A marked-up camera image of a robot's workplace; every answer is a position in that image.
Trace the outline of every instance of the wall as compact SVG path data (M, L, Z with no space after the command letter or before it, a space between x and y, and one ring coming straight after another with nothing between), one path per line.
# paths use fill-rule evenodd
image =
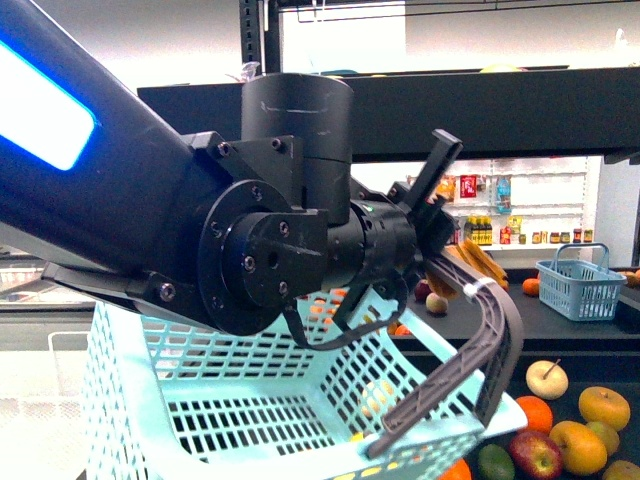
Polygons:
M127 87L222 83L241 67L237 1L36 0Z
M618 28L629 41L625 58L613 48ZM629 56L640 59L640 4L415 16L407 17L406 33L407 62L413 69L483 68L500 62L614 66Z
M405 7L403 2L398 3L285 13L283 70L304 73L404 70Z
M595 240L611 248L610 264L631 266L637 221L640 166L603 165L598 188Z

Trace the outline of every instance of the bottle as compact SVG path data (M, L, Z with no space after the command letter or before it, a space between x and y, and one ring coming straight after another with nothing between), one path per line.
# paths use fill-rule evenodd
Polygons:
M487 243L493 245L493 225L491 225L491 217L487 217Z
M469 227L469 240L478 243L478 219L471 217L471 225Z
M484 226L484 217L478 218L478 245L484 245L487 230Z
M473 220L473 217L467 217L467 221L464 222L464 233L463 233L463 238L466 240L468 238L471 238L471 222Z

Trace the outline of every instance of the plastic basket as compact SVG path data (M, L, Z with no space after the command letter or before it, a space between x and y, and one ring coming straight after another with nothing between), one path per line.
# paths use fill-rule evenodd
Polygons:
M559 260L568 248L604 249L600 264L584 260ZM564 245L553 260L537 263L540 301L575 322L613 320L626 278L609 270L609 249L602 243Z
M342 298L299 301L309 341L339 333L326 318ZM386 318L392 306L370 291L353 321ZM401 320L440 361L456 353L413 313ZM234 337L99 303L89 354L87 478L435 479L484 438L526 424L503 394L483 427L471 413L484 378L475 371L428 420L369 459L381 416L426 378L385 330L315 352L295 345L282 317L259 335ZM371 388L382 381L390 392ZM366 389L378 402L368 412Z

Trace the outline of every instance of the blue shopping basket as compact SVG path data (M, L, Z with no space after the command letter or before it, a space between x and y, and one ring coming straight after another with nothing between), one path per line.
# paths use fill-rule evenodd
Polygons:
M584 260L560 260L569 248L601 247L598 265ZM574 322L613 320L626 278L609 270L609 249L603 243L563 245L553 260L536 264L540 271L540 301Z

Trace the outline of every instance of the apple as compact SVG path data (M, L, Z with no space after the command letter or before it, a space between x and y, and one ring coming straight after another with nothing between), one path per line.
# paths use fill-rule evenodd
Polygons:
M593 475L607 464L607 448L586 425L565 420L551 429L549 437L560 448L563 467L569 473Z
M608 423L616 432L626 427L631 418L629 402L615 390L606 387L585 388L578 398L578 408L587 422Z
M569 377L559 362L539 360L529 366L526 381L534 395L545 400L556 400L564 395L569 388Z
M604 447L607 449L607 455L611 456L618 451L620 435L618 435L615 428L604 422L589 422L587 427L593 430L593 433L602 440Z
M367 387L362 390L361 411L365 417L371 418L374 413L380 413L380 410L389 403L393 395L393 387L386 380L369 382Z
M626 460L616 460L604 471L602 480L640 480L640 467Z
M534 480L553 480L562 473L562 453L544 433L520 432L511 439L507 451L513 463Z
M447 308L449 308L449 302L446 298L440 297L436 293L430 293L427 296L427 310L431 313L435 313L436 315L443 315L447 313Z
M416 297L416 302L424 302L431 293L431 287L426 280L420 280L416 288L413 289L413 295Z

